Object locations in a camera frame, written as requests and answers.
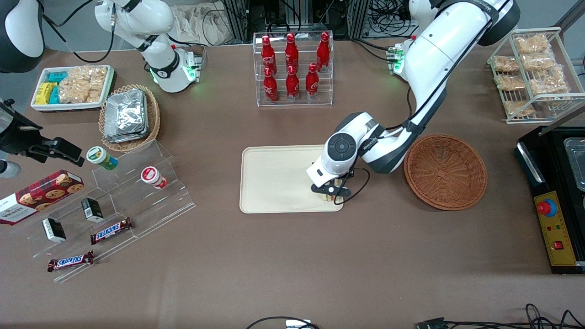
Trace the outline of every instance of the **yellow panel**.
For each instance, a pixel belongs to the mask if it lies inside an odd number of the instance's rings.
[[[575,266],[573,246],[571,246],[571,240],[567,234],[565,219],[560,210],[556,191],[535,197],[534,204],[538,205],[538,203],[545,199],[551,199],[556,204],[556,214],[552,217],[547,217],[537,212],[538,220],[541,223],[542,235],[545,238],[546,251],[549,254],[550,264],[552,266]],[[556,241],[562,242],[563,249],[555,249],[554,242]]]

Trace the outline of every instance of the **table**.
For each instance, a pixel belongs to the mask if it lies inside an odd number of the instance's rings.
[[[197,207],[62,285],[30,257],[26,237],[3,225],[1,326],[245,328],[284,315],[323,329],[411,328],[439,316],[520,321],[526,303],[546,316],[571,308],[584,319],[585,277],[549,273],[528,183],[512,154],[535,126],[503,122],[484,66],[492,51],[475,48],[453,72],[425,131],[462,138],[483,157],[488,186],[477,205],[436,210],[415,196],[400,168],[373,174],[337,213],[257,215],[238,206],[246,147],[324,143],[356,111],[395,125],[408,114],[406,83],[357,45],[336,42],[332,106],[258,109],[249,45],[209,48],[201,82],[178,94],[156,87],[138,52],[112,52],[104,63],[116,69],[117,87],[143,84],[154,92],[159,141],[174,154]],[[72,54],[48,51],[41,66],[79,64]],[[97,112],[26,115],[46,136],[84,150],[100,144]],[[0,197],[59,168],[82,177],[95,168],[17,161],[22,174],[2,180]],[[284,327],[271,325],[260,328]]]

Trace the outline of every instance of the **red aluminum bottle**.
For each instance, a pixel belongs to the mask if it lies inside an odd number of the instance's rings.
[[[287,34],[287,46],[284,48],[284,60],[287,67],[292,65],[298,71],[298,48],[294,41],[294,33]]]
[[[264,92],[268,104],[276,104],[278,101],[278,88],[276,79],[272,76],[272,70],[269,67],[264,68]]]
[[[287,76],[287,97],[288,101],[295,103],[301,99],[301,93],[299,92],[299,82],[297,77],[297,69],[289,65],[287,67],[288,76]]]
[[[321,42],[317,46],[317,72],[326,73],[329,71],[329,54],[331,47],[329,45],[329,33],[321,33]]]
[[[317,99],[319,91],[319,74],[317,74],[317,64],[309,64],[309,73],[307,73],[306,88],[307,88],[307,99],[314,101]]]
[[[276,74],[276,55],[274,54],[274,49],[270,45],[270,38],[265,35],[262,36],[262,64],[264,67],[269,67],[272,71],[272,74]]]

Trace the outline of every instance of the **aluminum foil packet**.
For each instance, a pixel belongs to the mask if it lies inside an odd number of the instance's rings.
[[[121,143],[149,134],[146,94],[133,88],[108,97],[105,108],[104,138]]]

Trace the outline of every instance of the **brown wicker basket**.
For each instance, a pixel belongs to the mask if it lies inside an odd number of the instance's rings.
[[[148,110],[148,124],[150,127],[150,134],[146,138],[129,140],[127,142],[122,142],[122,143],[110,143],[105,138],[103,138],[102,142],[110,150],[114,150],[114,151],[118,151],[118,152],[122,152],[122,153],[127,153],[127,152],[130,152],[131,150],[137,149],[137,148],[149,143],[153,139],[156,139],[156,136],[159,134],[159,129],[160,129],[159,105],[156,102],[156,99],[154,99],[154,95],[152,94],[152,92],[148,88],[146,88],[143,85],[137,85],[137,84],[125,85],[122,88],[116,89],[112,94],[120,94],[122,92],[127,92],[133,88],[140,89],[140,90],[144,91],[144,93],[146,94],[146,105],[147,105],[147,110]],[[99,110],[98,125],[99,125],[99,131],[102,134],[104,134],[105,107],[106,107],[106,104],[103,103],[102,108]]]
[[[477,152],[449,135],[416,141],[404,161],[404,174],[422,201],[442,210],[473,206],[486,192],[487,170]]]

